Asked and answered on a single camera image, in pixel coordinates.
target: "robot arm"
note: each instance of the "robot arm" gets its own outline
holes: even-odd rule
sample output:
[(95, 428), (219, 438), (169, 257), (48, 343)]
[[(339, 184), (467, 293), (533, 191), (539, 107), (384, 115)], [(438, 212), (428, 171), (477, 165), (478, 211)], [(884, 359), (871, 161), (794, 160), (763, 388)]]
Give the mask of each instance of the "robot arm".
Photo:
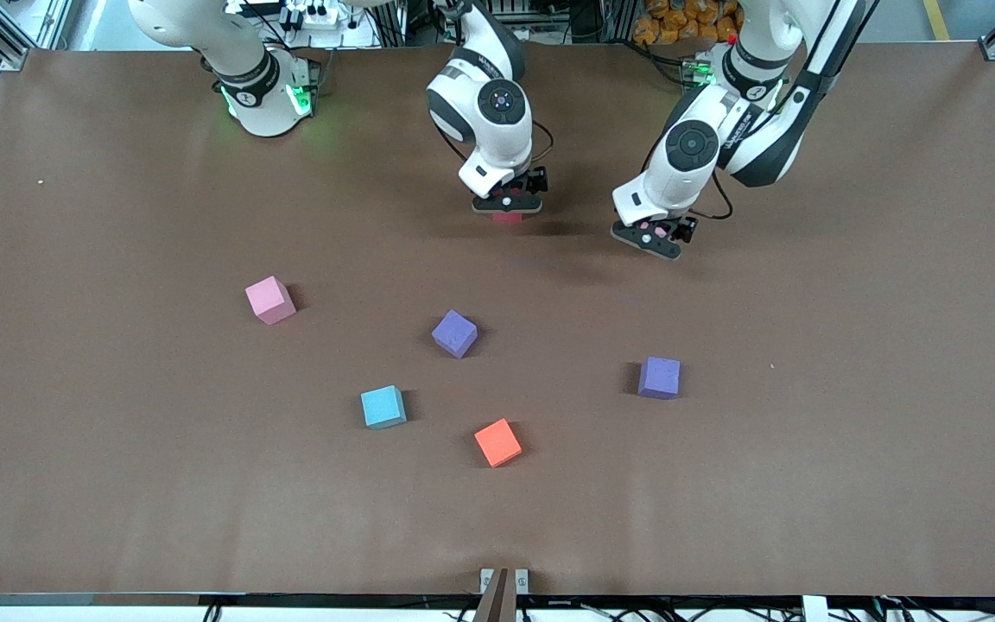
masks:
[[(458, 21), (465, 44), (451, 52), (425, 95), (437, 129), (454, 141), (474, 145), (459, 179), (478, 195), (475, 212), (538, 212), (540, 201), (520, 192), (546, 189), (538, 181), (542, 173), (529, 171), (532, 106), (517, 84), (524, 75), (522, 44), (480, 0), (435, 4)], [(498, 198), (510, 185), (518, 192)]]
[(313, 113), (319, 66), (285, 50), (268, 50), (244, 17), (222, 11), (224, 0), (128, 0), (149, 39), (190, 47), (210, 64), (229, 112), (257, 136), (276, 136)]
[[(684, 96), (671, 111), (648, 166), (613, 190), (620, 216), (612, 235), (677, 259), (696, 221), (686, 212), (721, 167), (746, 186), (781, 180), (801, 147), (805, 127), (840, 76), (867, 19), (865, 0), (744, 1), (738, 42), (719, 56), (719, 82)], [(773, 111), (789, 58), (802, 40), (806, 66)]]

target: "brown table surface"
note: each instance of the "brown table surface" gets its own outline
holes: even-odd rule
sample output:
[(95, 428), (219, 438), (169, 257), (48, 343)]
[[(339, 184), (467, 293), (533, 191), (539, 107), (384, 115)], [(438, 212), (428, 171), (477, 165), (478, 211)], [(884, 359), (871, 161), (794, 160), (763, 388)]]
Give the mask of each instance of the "brown table surface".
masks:
[[(995, 63), (861, 46), (666, 263), (608, 236), (678, 99), (647, 60), (529, 49), (553, 190), (495, 225), (427, 118), (446, 55), (344, 53), (277, 139), (189, 53), (3, 76), (0, 592), (995, 593)], [(648, 355), (683, 398), (632, 394)], [(390, 383), (411, 421), (364, 429)]]

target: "foam cube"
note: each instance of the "foam cube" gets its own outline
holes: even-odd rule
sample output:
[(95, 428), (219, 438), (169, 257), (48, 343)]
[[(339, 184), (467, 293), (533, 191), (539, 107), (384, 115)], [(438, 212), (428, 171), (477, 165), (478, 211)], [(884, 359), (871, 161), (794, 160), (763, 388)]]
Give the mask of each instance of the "foam cube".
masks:
[(521, 455), (521, 444), (505, 420), (497, 420), (480, 429), (474, 433), (474, 440), (478, 441), (478, 447), (482, 448), (482, 454), (491, 467), (501, 466)]
[(363, 418), (367, 428), (390, 428), (391, 425), (406, 422), (406, 405), (397, 386), (368, 390), (360, 394), (359, 399), (363, 402)]
[(287, 288), (273, 276), (244, 288), (244, 293), (248, 295), (249, 303), (252, 303), (253, 314), (263, 320), (264, 324), (280, 322), (297, 312)]
[(457, 314), (453, 308), (447, 311), (447, 315), (443, 316), (432, 331), (432, 339), (435, 339), (435, 342), (453, 357), (462, 359), (466, 350), (470, 349), (475, 339), (478, 339), (478, 327), (465, 316)]
[(682, 364), (674, 359), (648, 357), (639, 373), (639, 390), (643, 397), (672, 399), (678, 397)]

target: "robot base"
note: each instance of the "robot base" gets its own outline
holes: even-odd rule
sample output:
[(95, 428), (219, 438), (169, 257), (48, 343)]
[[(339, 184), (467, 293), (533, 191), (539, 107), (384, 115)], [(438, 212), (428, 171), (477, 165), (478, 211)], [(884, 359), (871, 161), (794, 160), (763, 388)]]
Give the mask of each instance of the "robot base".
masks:
[(544, 201), (536, 194), (547, 191), (548, 171), (541, 166), (494, 188), (489, 197), (474, 197), (471, 209), (475, 213), (539, 213)]
[(279, 83), (263, 96), (259, 106), (242, 106), (225, 94), (229, 114), (250, 134), (264, 137), (285, 134), (303, 118), (312, 117), (320, 81), (320, 63), (297, 58), (284, 50), (269, 52), (279, 60)]
[(666, 218), (663, 220), (644, 220), (628, 227), (620, 220), (612, 224), (609, 233), (627, 245), (633, 245), (640, 251), (651, 255), (675, 261), (682, 256), (682, 247), (675, 240), (690, 243), (694, 239), (694, 230), (698, 227), (695, 218)]

